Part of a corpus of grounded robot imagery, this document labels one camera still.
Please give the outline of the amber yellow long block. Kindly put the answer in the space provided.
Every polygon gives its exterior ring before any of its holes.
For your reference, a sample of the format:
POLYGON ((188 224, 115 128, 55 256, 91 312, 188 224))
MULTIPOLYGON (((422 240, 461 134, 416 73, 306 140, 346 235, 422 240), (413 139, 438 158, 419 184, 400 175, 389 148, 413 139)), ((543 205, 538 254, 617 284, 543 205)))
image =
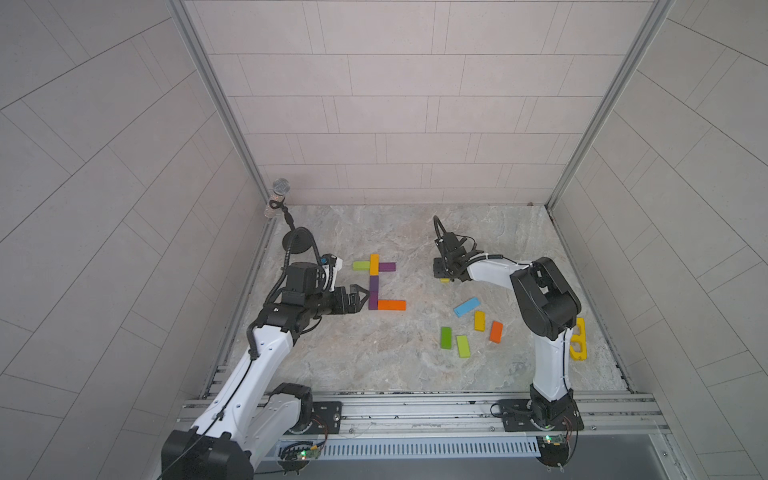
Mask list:
POLYGON ((380 273, 380 256, 371 254, 369 259, 369 275, 378 276, 380 273))

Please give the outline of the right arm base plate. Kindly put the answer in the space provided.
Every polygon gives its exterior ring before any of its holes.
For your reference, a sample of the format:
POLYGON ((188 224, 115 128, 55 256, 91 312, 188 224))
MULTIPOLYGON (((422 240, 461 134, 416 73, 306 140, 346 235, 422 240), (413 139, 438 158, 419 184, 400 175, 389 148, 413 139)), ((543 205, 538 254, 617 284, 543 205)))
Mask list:
POLYGON ((503 399, 491 406, 490 413, 502 421, 506 432, 575 432, 584 429, 578 406, 569 395, 556 401, 503 399))

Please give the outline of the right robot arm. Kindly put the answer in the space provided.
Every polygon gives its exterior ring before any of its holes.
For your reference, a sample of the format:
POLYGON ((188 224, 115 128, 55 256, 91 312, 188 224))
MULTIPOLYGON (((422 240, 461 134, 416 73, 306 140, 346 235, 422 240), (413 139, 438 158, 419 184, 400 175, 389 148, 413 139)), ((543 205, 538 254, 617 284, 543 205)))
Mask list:
POLYGON ((476 244, 466 248, 468 236, 446 230, 438 217, 433 220, 439 251, 433 261, 436 278, 482 281, 514 292, 522 320, 535 340, 529 407, 515 413, 527 415, 541 430, 559 426, 564 415, 576 411, 568 350, 581 312, 579 298, 552 259, 521 262, 485 253, 476 244))

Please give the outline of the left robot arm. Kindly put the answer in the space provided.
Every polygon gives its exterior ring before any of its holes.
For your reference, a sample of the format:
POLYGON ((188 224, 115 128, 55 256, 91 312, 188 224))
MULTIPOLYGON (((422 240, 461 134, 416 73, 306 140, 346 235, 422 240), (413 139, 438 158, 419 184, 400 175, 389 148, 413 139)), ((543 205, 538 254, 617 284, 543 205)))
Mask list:
POLYGON ((326 254, 316 263, 284 268, 276 289, 248 326, 248 350, 211 405, 186 431, 170 433, 161 450, 162 479, 251 479, 279 438, 312 423, 310 387, 267 388, 300 337, 326 315, 359 312, 368 291, 335 284, 343 262, 326 254))

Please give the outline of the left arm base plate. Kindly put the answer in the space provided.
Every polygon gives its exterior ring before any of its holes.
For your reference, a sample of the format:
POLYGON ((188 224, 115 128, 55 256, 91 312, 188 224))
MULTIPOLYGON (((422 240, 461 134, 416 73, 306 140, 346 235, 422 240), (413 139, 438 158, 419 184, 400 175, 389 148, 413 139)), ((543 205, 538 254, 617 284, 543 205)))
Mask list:
POLYGON ((338 434, 342 419, 343 403, 323 401, 313 404, 310 423, 303 429, 289 429, 286 435, 325 435, 338 434))

